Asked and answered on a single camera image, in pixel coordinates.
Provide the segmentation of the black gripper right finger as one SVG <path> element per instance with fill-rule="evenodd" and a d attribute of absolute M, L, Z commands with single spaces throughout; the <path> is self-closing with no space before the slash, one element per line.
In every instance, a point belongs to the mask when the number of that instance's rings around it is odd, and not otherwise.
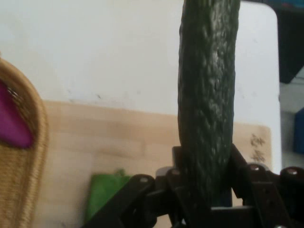
<path fill-rule="evenodd" d="M 222 210 L 222 227 L 302 228 L 304 226 L 304 170 L 287 167 L 274 174 L 261 164 L 245 161 L 236 146 L 231 148 L 228 180 L 238 208 Z"/>

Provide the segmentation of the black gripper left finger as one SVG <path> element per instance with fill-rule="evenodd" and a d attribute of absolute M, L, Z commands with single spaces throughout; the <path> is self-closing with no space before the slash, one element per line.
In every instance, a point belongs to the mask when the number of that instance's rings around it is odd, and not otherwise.
<path fill-rule="evenodd" d="M 188 182 L 182 148 L 173 147 L 172 155 L 173 167 L 164 168 L 164 175 L 134 175 L 83 226 L 152 228 L 168 215 L 174 228 L 210 228 L 210 208 Z"/>

